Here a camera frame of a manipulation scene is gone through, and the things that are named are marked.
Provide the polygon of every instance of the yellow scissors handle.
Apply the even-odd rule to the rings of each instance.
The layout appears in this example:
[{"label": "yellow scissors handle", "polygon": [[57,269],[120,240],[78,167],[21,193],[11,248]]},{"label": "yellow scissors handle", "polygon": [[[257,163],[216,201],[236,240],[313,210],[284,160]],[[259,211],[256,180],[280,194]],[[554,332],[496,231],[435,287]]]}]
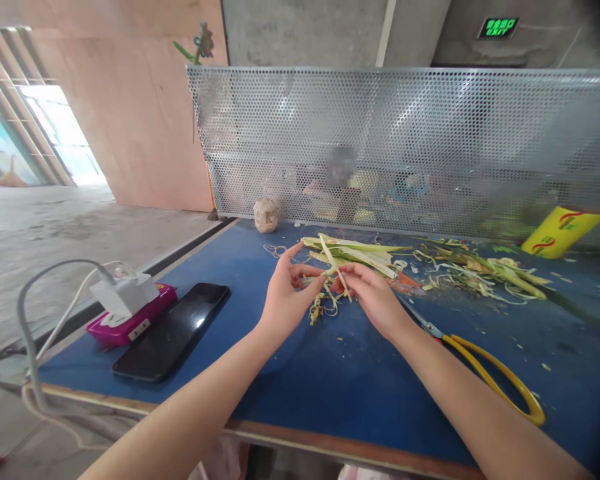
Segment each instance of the yellow scissors handle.
[{"label": "yellow scissors handle", "polygon": [[[522,383],[522,380],[520,380],[518,377],[516,377],[514,372],[509,370],[509,368],[504,363],[500,362],[500,360],[495,358],[492,354],[490,354],[486,350],[482,350],[482,348],[480,348],[480,347],[472,344],[471,342],[466,341],[463,338],[460,338],[456,335],[452,335],[452,336],[443,335],[442,340],[444,340],[450,346],[452,346],[453,348],[458,350],[458,352],[460,352],[462,354],[462,356],[464,356],[464,358],[466,358],[470,362],[470,364],[473,366],[473,368],[476,370],[476,372],[478,372],[478,374],[484,379],[484,381],[487,382],[487,385],[490,386],[490,388],[492,390],[494,390],[494,392],[496,392],[498,395],[500,395],[510,406],[512,406],[514,409],[518,410],[518,412],[520,412],[521,415],[524,415],[527,418],[527,420],[529,420],[532,424],[534,424],[538,427],[540,425],[544,424],[544,422],[547,419],[545,417],[545,413],[542,411],[542,407],[538,403],[538,400],[533,396],[533,394],[527,388],[527,386],[524,383]],[[478,362],[478,360],[476,360],[475,357],[472,354],[470,354],[470,352],[468,352],[467,349],[473,350],[474,352],[482,355],[484,358],[486,358],[492,364],[494,364],[496,366],[496,368],[498,368],[498,370],[500,370],[506,376],[506,378],[509,379],[509,381],[518,390],[518,392],[520,392],[520,395],[522,395],[525,402],[527,402],[527,406],[529,407],[529,412],[531,412],[530,414],[523,412],[522,410],[520,410],[518,407],[515,406],[515,404],[508,398],[508,396],[506,396],[506,394],[502,391],[502,389],[498,386],[498,384],[493,380],[493,378],[491,378],[490,374],[488,374],[488,372],[480,364],[480,362]]]}]

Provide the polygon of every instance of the smartphone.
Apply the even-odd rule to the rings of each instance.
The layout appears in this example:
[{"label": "smartphone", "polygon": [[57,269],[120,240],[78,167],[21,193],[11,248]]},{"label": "smartphone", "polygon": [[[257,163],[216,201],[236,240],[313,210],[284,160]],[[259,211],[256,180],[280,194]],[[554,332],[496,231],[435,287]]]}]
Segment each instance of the smartphone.
[{"label": "smartphone", "polygon": [[229,296],[229,288],[197,283],[113,364],[116,375],[164,380],[200,341]]}]

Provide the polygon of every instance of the yellow-handled scissors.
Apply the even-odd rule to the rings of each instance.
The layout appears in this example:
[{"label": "yellow-handled scissors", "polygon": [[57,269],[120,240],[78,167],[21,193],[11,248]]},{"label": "yellow-handled scissors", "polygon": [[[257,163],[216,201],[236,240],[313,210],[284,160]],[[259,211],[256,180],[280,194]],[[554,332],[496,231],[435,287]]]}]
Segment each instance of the yellow-handled scissors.
[{"label": "yellow-handled scissors", "polygon": [[[514,374],[514,372],[509,370],[509,368],[504,363],[500,362],[500,360],[495,358],[489,352],[482,350],[482,348],[472,344],[467,340],[464,340],[463,338],[458,337],[457,335],[445,335],[440,330],[438,330],[438,328],[436,328],[434,324],[426,321],[422,317],[422,315],[420,315],[412,306],[406,304],[404,300],[402,300],[401,298],[398,298],[398,300],[400,300],[400,303],[402,303],[402,306],[405,308],[405,310],[407,310],[414,319],[418,320],[422,328],[429,332],[429,334],[433,338],[435,338],[441,345],[444,341],[456,350],[458,350],[458,352],[460,352],[460,354],[462,354],[462,356],[468,360],[471,366],[483,378],[487,385],[490,386],[490,388],[494,392],[500,395],[512,408],[518,410],[518,412],[520,412],[521,415],[526,417],[526,419],[529,420],[532,424],[538,427],[544,424],[547,418],[545,417],[545,413],[542,411],[542,407],[538,403],[538,400],[533,396],[531,390],[529,390],[529,388],[524,383],[522,383],[522,380],[520,380]],[[522,395],[525,402],[527,402],[527,406],[529,408],[530,413],[525,413],[522,410],[520,410],[514,404],[514,402],[512,402],[508,398],[508,396],[502,391],[502,389],[493,380],[493,378],[491,378],[490,374],[488,374],[485,368],[480,364],[480,362],[478,362],[478,360],[476,360],[476,358],[469,352],[469,350],[479,353],[484,358],[489,360],[492,364],[496,366],[496,368],[498,368],[498,370],[500,370],[504,374],[504,376],[506,376],[506,378],[508,378],[508,380],[515,386],[518,392],[520,392],[520,395]]]}]

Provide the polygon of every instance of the blue table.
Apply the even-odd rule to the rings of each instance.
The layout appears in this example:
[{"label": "blue table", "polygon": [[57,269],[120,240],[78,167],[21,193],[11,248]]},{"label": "blue table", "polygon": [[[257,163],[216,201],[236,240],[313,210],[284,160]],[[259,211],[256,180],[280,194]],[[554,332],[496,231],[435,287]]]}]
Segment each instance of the blue table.
[{"label": "blue table", "polygon": [[[160,279],[175,286],[180,295],[198,282],[231,288],[230,299],[174,376],[155,385],[116,377],[111,366],[122,350],[103,353],[93,338],[84,335],[42,367],[47,391],[150,411],[254,327],[276,262],[263,244],[291,246],[319,231],[365,242],[376,235],[289,224],[261,235],[251,221],[236,221]],[[394,234],[382,234],[381,242],[418,243]],[[560,293],[600,318],[600,265],[583,255],[576,257],[576,263],[567,263],[485,248],[484,255],[514,257],[538,268],[537,275],[554,280],[552,286]],[[429,268],[420,265],[413,277],[422,279]],[[547,416],[543,430],[597,472],[600,325],[582,322],[550,301],[503,306],[460,290],[429,291],[412,299],[441,330],[482,346],[508,365],[540,396]],[[508,383],[500,383],[523,405]],[[342,303],[338,316],[325,317],[314,326],[304,321],[253,382],[227,429],[255,443],[291,445],[371,465],[451,477],[480,476],[418,378],[356,302]]]}]

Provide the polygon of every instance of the wooden board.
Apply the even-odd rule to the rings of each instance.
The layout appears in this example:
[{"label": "wooden board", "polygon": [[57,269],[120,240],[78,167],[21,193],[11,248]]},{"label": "wooden board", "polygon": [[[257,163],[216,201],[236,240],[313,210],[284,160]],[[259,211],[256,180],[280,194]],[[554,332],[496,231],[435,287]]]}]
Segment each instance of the wooden board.
[{"label": "wooden board", "polygon": [[227,64],[220,0],[23,3],[33,42],[57,79],[118,203],[208,211],[186,60],[206,21]]}]

